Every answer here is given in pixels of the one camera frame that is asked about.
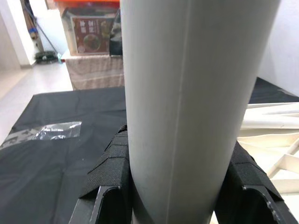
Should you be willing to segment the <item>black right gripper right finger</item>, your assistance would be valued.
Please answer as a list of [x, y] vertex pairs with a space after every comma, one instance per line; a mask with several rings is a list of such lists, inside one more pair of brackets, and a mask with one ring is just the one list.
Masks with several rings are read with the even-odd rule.
[[299, 224], [267, 174], [239, 143], [214, 212], [219, 224]]

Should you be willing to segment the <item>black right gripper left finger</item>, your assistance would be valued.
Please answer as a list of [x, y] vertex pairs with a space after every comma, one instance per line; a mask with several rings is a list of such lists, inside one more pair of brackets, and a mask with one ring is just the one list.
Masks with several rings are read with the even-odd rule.
[[132, 224], [132, 186], [124, 125], [87, 173], [70, 224]]

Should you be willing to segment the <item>white plastic children table top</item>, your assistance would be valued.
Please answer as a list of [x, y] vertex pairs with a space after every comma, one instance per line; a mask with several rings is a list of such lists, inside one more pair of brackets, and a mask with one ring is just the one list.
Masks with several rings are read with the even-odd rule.
[[299, 222], [299, 129], [241, 129], [237, 140]]

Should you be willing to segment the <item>clear tape strip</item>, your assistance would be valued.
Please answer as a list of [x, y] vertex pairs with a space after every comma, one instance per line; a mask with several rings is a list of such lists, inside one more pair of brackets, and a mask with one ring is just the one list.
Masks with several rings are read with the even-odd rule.
[[3, 141], [0, 150], [31, 140], [60, 140], [79, 137], [81, 125], [81, 121], [73, 121], [38, 126], [11, 133]]

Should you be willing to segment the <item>beige patterned table cloth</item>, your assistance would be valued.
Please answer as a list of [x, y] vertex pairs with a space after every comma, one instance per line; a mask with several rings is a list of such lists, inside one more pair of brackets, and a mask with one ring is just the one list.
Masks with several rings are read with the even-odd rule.
[[124, 86], [122, 56], [69, 56], [65, 64], [74, 90]]

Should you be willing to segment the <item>black round floor device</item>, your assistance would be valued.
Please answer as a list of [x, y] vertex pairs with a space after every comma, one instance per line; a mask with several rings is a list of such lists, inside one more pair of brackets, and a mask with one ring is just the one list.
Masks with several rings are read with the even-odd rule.
[[35, 54], [37, 64], [50, 64], [58, 61], [55, 51], [43, 51]]

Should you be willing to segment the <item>black plastic bag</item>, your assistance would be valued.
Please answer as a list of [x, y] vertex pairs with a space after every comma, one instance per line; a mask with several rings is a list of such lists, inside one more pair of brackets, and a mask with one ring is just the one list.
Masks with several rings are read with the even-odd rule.
[[112, 23], [109, 39], [109, 52], [111, 56], [122, 56], [121, 12], [118, 9]]

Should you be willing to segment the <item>storage box with orange lid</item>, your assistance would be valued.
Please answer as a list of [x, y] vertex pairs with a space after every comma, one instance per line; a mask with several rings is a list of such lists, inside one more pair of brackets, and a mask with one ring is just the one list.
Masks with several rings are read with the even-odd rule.
[[71, 56], [109, 54], [120, 0], [54, 0]]

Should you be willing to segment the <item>broom with teal head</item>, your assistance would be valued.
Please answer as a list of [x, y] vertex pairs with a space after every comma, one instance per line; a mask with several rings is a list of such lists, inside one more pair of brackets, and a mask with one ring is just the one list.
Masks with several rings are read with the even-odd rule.
[[58, 63], [62, 64], [63, 63], [63, 61], [61, 59], [62, 55], [57, 51], [57, 49], [52, 44], [52, 42], [50, 41], [50, 39], [48, 38], [48, 36], [46, 35], [46, 33], [43, 31], [42, 27], [39, 25], [39, 23], [37, 21], [37, 18], [35, 16], [33, 16], [33, 14], [31, 12], [29, 12], [29, 16], [34, 21], [34, 23], [36, 24], [36, 26], [40, 29], [41, 33], [44, 35], [44, 37], [46, 38], [46, 40], [48, 41], [48, 43], [50, 44], [50, 46], [53, 48], [54, 52], [56, 53], [56, 57], [57, 57]]

